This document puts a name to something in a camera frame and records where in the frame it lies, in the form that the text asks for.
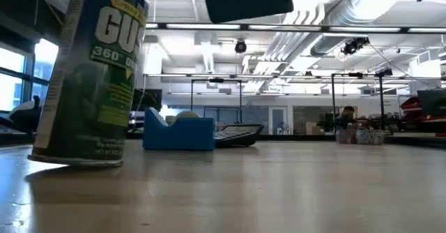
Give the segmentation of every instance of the ceiling light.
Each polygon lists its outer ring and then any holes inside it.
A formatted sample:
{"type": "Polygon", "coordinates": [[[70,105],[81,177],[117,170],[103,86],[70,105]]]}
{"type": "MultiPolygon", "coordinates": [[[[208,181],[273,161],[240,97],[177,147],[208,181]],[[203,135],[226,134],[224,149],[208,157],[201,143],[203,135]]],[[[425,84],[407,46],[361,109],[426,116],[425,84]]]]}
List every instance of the ceiling light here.
{"type": "Polygon", "coordinates": [[[347,31],[347,32],[369,32],[369,33],[392,33],[399,32],[399,27],[330,27],[330,31],[347,31]]]}
{"type": "Polygon", "coordinates": [[[149,77],[186,77],[186,74],[180,74],[180,73],[163,73],[163,74],[147,74],[149,77]]]}
{"type": "Polygon", "coordinates": [[[410,33],[446,33],[446,28],[410,28],[410,33]]]}
{"type": "Polygon", "coordinates": [[[201,95],[228,95],[227,93],[199,93],[201,95]]]}
{"type": "Polygon", "coordinates": [[[167,24],[168,29],[196,29],[196,30],[238,30],[239,24],[167,24]]]}
{"type": "Polygon", "coordinates": [[[260,93],[261,96],[284,96],[285,93],[260,93]]]}
{"type": "Polygon", "coordinates": [[[272,25],[272,24],[250,24],[248,29],[253,31],[297,31],[297,32],[315,32],[320,31],[318,26],[298,26],[298,25],[272,25]]]}
{"type": "Polygon", "coordinates": [[[365,33],[324,33],[325,37],[351,37],[351,38],[367,38],[365,33]]]}
{"type": "Polygon", "coordinates": [[[273,75],[236,75],[236,77],[246,77],[246,78],[272,78],[273,75]]]}
{"type": "Polygon", "coordinates": [[[173,95],[190,95],[190,93],[184,93],[184,92],[179,92],[179,93],[171,93],[169,92],[168,94],[173,94],[173,95]]]}
{"type": "Polygon", "coordinates": [[[191,77],[230,77],[230,75],[220,75],[220,74],[214,74],[214,73],[209,73],[209,74],[192,74],[190,76],[191,77]]]}
{"type": "Polygon", "coordinates": [[[146,24],[146,29],[157,29],[158,28],[158,24],[146,24]]]}

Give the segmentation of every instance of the table surface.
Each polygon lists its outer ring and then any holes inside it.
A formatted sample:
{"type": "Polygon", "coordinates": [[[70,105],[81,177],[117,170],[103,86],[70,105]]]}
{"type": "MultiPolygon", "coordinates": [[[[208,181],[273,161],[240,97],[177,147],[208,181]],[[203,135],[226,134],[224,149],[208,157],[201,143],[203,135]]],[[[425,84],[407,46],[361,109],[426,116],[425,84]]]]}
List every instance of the table surface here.
{"type": "Polygon", "coordinates": [[[259,142],[81,170],[0,149],[0,232],[446,232],[446,152],[259,142]]]}

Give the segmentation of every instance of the monitor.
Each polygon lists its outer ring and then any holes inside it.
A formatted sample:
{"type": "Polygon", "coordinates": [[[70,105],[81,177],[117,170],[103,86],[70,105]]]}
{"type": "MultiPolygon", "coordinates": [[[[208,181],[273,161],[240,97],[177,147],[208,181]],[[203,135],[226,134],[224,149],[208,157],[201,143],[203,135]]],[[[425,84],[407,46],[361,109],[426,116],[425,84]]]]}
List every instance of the monitor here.
{"type": "Polygon", "coordinates": [[[161,110],[161,89],[135,89],[133,92],[132,111],[144,111],[149,107],[161,110]]]}

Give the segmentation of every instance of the spray can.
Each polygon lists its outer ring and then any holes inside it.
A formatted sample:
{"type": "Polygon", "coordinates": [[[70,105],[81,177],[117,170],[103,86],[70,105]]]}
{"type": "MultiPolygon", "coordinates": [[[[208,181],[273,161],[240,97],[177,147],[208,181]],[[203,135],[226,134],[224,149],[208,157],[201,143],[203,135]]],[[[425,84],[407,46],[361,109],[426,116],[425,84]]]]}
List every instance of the spray can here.
{"type": "Polygon", "coordinates": [[[30,160],[118,166],[146,0],[70,0],[30,160]]]}

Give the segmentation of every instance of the person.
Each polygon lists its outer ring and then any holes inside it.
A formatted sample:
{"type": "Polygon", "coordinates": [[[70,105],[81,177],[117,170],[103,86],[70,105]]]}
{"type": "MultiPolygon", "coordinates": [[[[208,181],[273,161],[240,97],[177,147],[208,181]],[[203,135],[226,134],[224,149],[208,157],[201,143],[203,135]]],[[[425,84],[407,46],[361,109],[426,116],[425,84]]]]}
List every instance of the person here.
{"type": "Polygon", "coordinates": [[[334,120],[334,126],[337,130],[346,130],[349,124],[356,124],[357,121],[353,118],[355,108],[352,106],[344,107],[342,113],[334,120]]]}

